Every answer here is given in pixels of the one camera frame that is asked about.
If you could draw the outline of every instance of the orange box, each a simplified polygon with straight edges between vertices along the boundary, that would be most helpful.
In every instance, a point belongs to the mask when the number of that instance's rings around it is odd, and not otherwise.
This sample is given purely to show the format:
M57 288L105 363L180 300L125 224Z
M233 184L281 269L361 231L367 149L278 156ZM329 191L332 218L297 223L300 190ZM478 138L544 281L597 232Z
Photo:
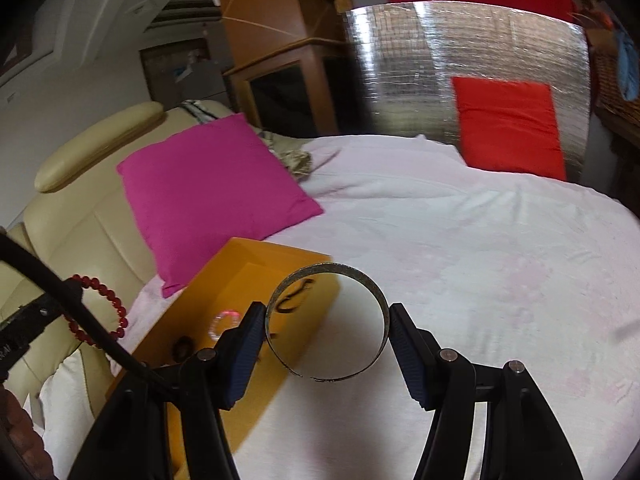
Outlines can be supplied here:
M244 316L252 302L267 304L275 288L290 273L330 259L325 254L302 249L232 238L184 289L133 355L158 367L174 363L172 349L182 336L192 338L196 349L212 347L215 343L209 329L218 314L235 310ZM295 283L284 292L283 297L289 297L287 309L295 314L277 316L271 322L272 333L281 335L280 341L286 340L288 344L286 348L280 345L278 353L291 365L302 355L339 291L333 274L312 278L305 286ZM287 374L287 369L265 344L244 397L230 412L222 412L231 452L242 444ZM174 472L180 470L176 478L188 478L180 413L173 405L168 406L168 429Z

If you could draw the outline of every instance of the metal band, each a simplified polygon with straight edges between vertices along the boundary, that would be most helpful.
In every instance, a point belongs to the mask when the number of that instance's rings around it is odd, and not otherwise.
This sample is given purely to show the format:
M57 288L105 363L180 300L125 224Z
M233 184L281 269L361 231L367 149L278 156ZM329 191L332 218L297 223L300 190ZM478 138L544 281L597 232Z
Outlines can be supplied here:
M334 262L329 262L324 264L313 264L313 265L309 265L306 267L302 267L301 269L298 269L296 272L293 272L292 274L287 276L284 280L282 280L280 282L280 285L276 287L276 290L273 291L273 294L271 295L271 299L267 304L267 315L266 315L266 319L264 320L264 331L267 338L267 344L271 348L271 351L273 351L274 355L282 363L282 365L287 370L289 370L289 372L291 372L292 374L297 375L298 377L303 377L301 374L292 370L289 367L289 365L287 365L286 362L284 362L276 352L275 348L273 347L273 343L271 341L269 324L271 321L271 314L275 310L276 304L278 303L278 298L282 295L282 293L285 290L287 290L287 288L289 288L296 281L301 280L302 278L306 278L307 276L311 276L313 274L322 274L322 273L341 274L342 276L347 276L348 278L351 278L352 280L356 280L358 283L364 285L366 289L373 295L373 297L376 298L376 301L380 306L380 310L382 311L382 318L385 322L385 329L382 335L382 343L380 343L380 348L378 349L378 353L373 358L373 361L371 361L362 370L359 370L356 373L349 374L344 377L338 377L335 379L323 379L318 377L311 377L311 379L318 381L319 383L335 383L336 381L343 381L345 379L350 379L352 377L355 377L359 373L362 373L364 370L369 368L373 363L375 363L378 360L378 357L380 357L380 354L382 354L383 349L385 349L386 342L389 338L389 306L388 306L388 303L386 302L385 295L382 293L379 286L376 285L376 282L374 282L364 272L361 272L358 269L354 269L353 267L346 266L345 264L336 264Z

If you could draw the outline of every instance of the pink pillow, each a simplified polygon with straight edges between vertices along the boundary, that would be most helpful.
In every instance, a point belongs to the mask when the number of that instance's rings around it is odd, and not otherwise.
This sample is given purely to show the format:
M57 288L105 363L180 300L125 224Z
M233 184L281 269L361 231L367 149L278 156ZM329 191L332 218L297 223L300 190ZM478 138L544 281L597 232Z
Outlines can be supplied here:
M229 238L263 240L322 213L242 114L146 146L117 170L165 298Z

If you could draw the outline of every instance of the wicker basket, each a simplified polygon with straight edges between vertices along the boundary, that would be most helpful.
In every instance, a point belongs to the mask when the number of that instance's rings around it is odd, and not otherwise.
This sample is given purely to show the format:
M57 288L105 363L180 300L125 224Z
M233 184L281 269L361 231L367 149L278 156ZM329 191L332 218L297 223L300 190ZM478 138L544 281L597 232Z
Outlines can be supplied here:
M595 52L593 54L602 107L625 121L640 127L640 98L625 101L618 88L618 58L611 54Z

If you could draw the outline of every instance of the beige leather sofa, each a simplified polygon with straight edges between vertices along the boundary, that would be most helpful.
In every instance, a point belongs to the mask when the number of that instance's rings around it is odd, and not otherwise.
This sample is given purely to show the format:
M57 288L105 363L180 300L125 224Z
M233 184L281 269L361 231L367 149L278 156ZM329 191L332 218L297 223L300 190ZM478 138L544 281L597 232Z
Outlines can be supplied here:
M231 110L202 102L217 117ZM39 194L24 211L24 223L8 235L36 254L62 278L78 273L97 276L131 306L142 286L156 273L151 252L136 229L115 167L132 152L196 125L181 108L165 112L155 102L123 110L92 126L54 153L40 168ZM303 141L274 136L274 149L292 150ZM40 295L39 289L0 263L0 319ZM116 327L116 313L94 291L84 304L107 330ZM80 343L64 319L52 323L12 368L6 386L20 402L40 391L58 365L81 347L94 415L104 404L113 379L104 353Z

